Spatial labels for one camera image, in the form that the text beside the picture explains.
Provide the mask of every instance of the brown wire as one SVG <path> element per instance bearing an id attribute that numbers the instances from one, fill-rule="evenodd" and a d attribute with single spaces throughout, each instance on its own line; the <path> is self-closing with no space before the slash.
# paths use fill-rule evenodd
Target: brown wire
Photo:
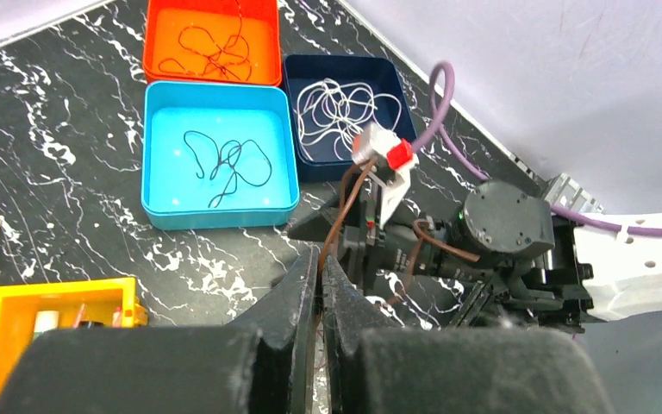
<path id="1" fill-rule="evenodd" d="M 364 184 L 364 180 L 366 179 L 366 177 L 372 171 L 372 167 L 374 167 L 374 163 L 376 161 L 377 161 L 377 157 L 372 157 L 370 160 L 366 162 L 364 169 L 361 171 L 359 178 L 356 180 L 356 183 L 352 188 L 352 192 L 349 194 L 348 200 L 344 200 L 344 196 L 343 196 L 343 194 L 346 192 L 346 187 L 344 187 L 341 191 L 341 196 L 339 197 L 339 205 L 343 204 L 343 208 L 340 209 L 339 216 L 336 217 L 336 221 L 331 226 L 331 230 L 329 230 L 328 234 L 326 235 L 326 241 L 323 243 L 323 249 L 321 249 L 321 255 L 318 258 L 319 277 L 323 273 L 323 266 L 326 264 L 326 256 L 328 255 L 328 250 L 331 248 L 331 245 L 334 244 L 334 241 L 337 240 L 339 232 L 341 231 L 341 225 L 343 225 L 344 219 L 349 214 L 349 210 L 352 209 L 353 202 L 356 199 L 356 197 L 359 195 L 359 192 L 361 191 L 361 186 Z"/>
<path id="2" fill-rule="evenodd" d="M 240 26 L 237 29 L 237 34 L 232 34 L 231 36 L 229 36 L 227 38 L 227 41 L 225 42 L 224 46 L 217 43 L 214 36 L 206 28 L 195 26 L 193 24 L 191 24 L 190 26 L 186 26 L 186 27 L 182 28 L 181 31 L 178 34 L 178 44 L 179 44 L 179 46 L 181 46 L 185 51 L 187 51 L 189 53 L 193 53 L 193 54 L 198 55 L 198 56 L 202 56 L 203 58 L 205 58 L 207 60 L 207 64 L 204 65 L 204 69 L 201 73 L 194 72 L 194 71 L 186 69 L 186 67 L 184 67 L 184 65 L 182 65 L 181 62 L 179 62 L 176 58 L 166 58 L 166 59 L 161 60 L 159 62 L 159 65 L 158 65 L 159 71 L 162 71 L 164 73 L 177 74 L 177 75 L 197 75 L 197 76 L 201 76 L 203 78 L 207 77 L 208 75 L 210 75 L 211 73 L 213 73 L 215 71 L 219 71 L 227 79 L 230 79 L 229 75 L 232 75 L 237 80 L 248 81 L 250 79 L 250 77 L 252 76 L 252 74 L 253 74 L 253 67 L 252 67 L 252 65 L 250 65 L 250 57 L 249 57 L 250 56 L 250 44 L 247 42 L 247 39 L 244 36 L 241 35 L 242 27 L 243 27 L 243 24 L 244 24 L 243 23 L 244 18 L 242 16 L 242 7 L 240 5 L 240 1 L 239 0 L 234 0 L 234 2 L 237 4 L 238 16 L 240 18 Z M 211 54 L 206 54 L 206 53 L 200 52 L 199 50 L 195 49 L 194 47 L 191 47 L 189 45 L 184 44 L 184 40 L 183 40 L 184 35 L 190 30 L 199 30 L 199 31 L 204 32 L 209 37 L 211 42 L 214 43 L 214 46 L 218 49 L 217 52 L 211 53 Z M 245 55 L 237 54 L 237 53 L 233 53 L 233 52 L 228 51 L 231 47 L 237 46 L 237 43 L 240 42 L 240 41 L 245 43 L 245 46 L 247 47 L 247 53 Z M 240 59 L 240 61 L 220 63 L 219 60 L 222 58 L 223 55 L 235 57 L 237 59 Z M 165 66 L 165 64 L 168 63 L 168 62 L 173 62 L 176 65 L 178 65 L 178 67 L 181 68 L 182 72 L 163 69 L 162 66 Z M 248 69 L 248 74 L 247 74 L 247 77 L 245 79 L 242 79 L 237 73 L 235 73 L 235 72 L 233 72 L 229 69 L 230 66 L 239 66 L 239 65 L 244 65 L 244 64 L 247 64 L 247 69 Z"/>
<path id="3" fill-rule="evenodd" d="M 344 172 L 343 177 L 341 177 L 341 183 L 339 184 L 339 212 L 344 210 L 344 206 L 346 206 L 347 201 L 347 187 L 349 186 L 349 181 L 352 179 L 352 176 L 354 175 L 355 172 L 361 171 L 362 166 L 366 166 L 367 162 L 362 162 L 361 164 L 353 164 L 349 169 Z M 341 232 L 337 232 L 336 235 L 334 236 L 334 239 L 331 241 L 331 251 L 334 255 L 339 253 L 339 234 Z"/>
<path id="4" fill-rule="evenodd" d="M 422 229 L 420 229 L 420 223 L 422 223 L 422 222 L 426 223 L 425 220 L 415 220 L 412 223 L 412 229 L 415 231 L 415 234 L 417 235 L 417 237 L 423 239 L 425 242 L 428 242 L 428 243 L 432 244 L 433 246 L 435 246 L 435 247 L 437 247 L 437 248 L 439 248 L 439 249 L 441 249 L 445 252 L 448 252 L 449 254 L 456 255 L 461 259 L 465 259 L 465 260 L 468 260 L 468 261 L 478 261 L 481 258 L 481 256 L 479 256 L 477 254 L 473 254 L 471 252 L 466 252 L 465 250 L 461 250 L 459 248 L 454 248 L 453 246 L 451 246 L 449 244 L 445 244 L 444 242 L 442 242 L 440 240 L 437 240 L 434 237 L 432 237 L 431 235 L 425 233 L 424 231 L 422 231 Z"/>
<path id="5" fill-rule="evenodd" d="M 417 219 L 414 222 L 412 222 L 412 229 L 415 231 L 415 234 L 417 235 L 417 243 L 412 248 L 412 251 L 409 253 L 407 267 L 405 268 L 404 271 L 404 275 L 406 276 L 406 278 L 402 280 L 402 286 L 400 287 L 400 289 L 395 291 L 394 296 L 387 299 L 386 302 L 388 305 L 398 304 L 402 294 L 405 295 L 407 294 L 407 290 L 409 289 L 409 286 L 412 285 L 412 280 L 415 278 L 414 275 L 415 263 L 417 262 L 417 255 L 420 254 L 420 250 L 422 250 L 422 244 L 424 242 L 432 244 L 437 248 L 440 248 L 450 254 L 455 254 L 456 256 L 462 259 L 466 259 L 468 261 L 478 261 L 480 259 L 480 256 L 478 256 L 477 254 L 466 252 L 465 250 L 461 250 L 459 248 L 454 248 L 453 246 L 450 246 L 448 244 L 443 243 L 442 241 L 433 238 L 431 235 L 425 233 L 425 231 L 420 228 L 421 224 L 425 224 L 425 229 L 427 229 L 429 226 L 428 221 L 425 219 Z"/>
<path id="6" fill-rule="evenodd" d="M 395 291 L 395 294 L 386 300 L 387 304 L 389 306 L 392 306 L 394 304 L 398 304 L 400 301 L 400 297 L 404 293 L 407 295 L 407 289 L 409 288 L 410 285 L 412 285 L 412 279 L 415 278 L 415 263 L 417 262 L 417 255 L 420 254 L 420 250 L 422 250 L 422 244 L 425 241 L 421 238 L 417 238 L 417 243 L 415 246 L 412 248 L 412 251 L 409 252 L 409 258 L 407 262 L 407 267 L 404 269 L 404 275 L 406 276 L 402 280 L 402 286 L 400 289 Z"/>

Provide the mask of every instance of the white wall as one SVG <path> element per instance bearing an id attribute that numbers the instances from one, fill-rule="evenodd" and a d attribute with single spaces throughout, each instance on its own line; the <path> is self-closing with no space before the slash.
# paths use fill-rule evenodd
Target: white wall
<path id="1" fill-rule="evenodd" d="M 662 0 L 348 0 L 545 178 L 662 210 Z"/>
<path id="2" fill-rule="evenodd" d="M 109 0 L 0 0 L 0 44 Z"/>

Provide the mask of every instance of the table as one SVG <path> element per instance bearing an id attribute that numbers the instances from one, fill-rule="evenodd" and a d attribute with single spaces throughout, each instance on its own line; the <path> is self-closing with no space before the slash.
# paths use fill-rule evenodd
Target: table
<path id="1" fill-rule="evenodd" d="M 281 0 L 279 13 L 284 54 L 392 60 L 415 127 L 424 130 L 426 80 L 346 9 L 335 1 Z M 134 275 L 151 325 L 226 323 L 309 247 L 282 228 L 166 233 L 148 222 L 140 201 L 145 20 L 146 2 L 123 0 L 0 49 L 0 285 Z M 531 194 L 540 190 L 540 180 L 460 114 L 451 110 L 446 125 L 490 175 Z M 444 217 L 477 183 L 440 141 L 424 151 L 413 174 L 406 202 Z M 334 191 L 329 183 L 303 185 L 292 220 Z M 439 328 L 459 301 L 453 286 L 416 278 L 414 300 L 400 306 L 398 319 Z"/>

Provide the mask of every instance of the orange box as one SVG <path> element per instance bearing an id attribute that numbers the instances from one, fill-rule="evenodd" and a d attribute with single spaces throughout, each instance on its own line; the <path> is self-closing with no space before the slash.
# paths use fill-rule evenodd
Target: orange box
<path id="1" fill-rule="evenodd" d="M 143 72 L 155 80 L 278 86 L 276 0 L 150 0 Z"/>
<path id="2" fill-rule="evenodd" d="M 120 306 L 123 328 L 147 323 L 146 310 L 135 296 L 134 278 L 0 286 L 0 393 L 32 342 L 37 312 L 58 311 L 59 327 L 71 328 L 82 304 L 85 321 L 110 326 Z"/>

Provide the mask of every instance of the cable tie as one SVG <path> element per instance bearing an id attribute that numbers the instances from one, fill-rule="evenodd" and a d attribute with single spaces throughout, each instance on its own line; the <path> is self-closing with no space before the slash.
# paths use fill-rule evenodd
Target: cable tie
<path id="1" fill-rule="evenodd" d="M 628 234 L 628 228 L 630 228 L 628 223 L 621 224 L 621 230 L 615 235 L 616 242 L 626 244 L 628 237 L 630 237 Z"/>

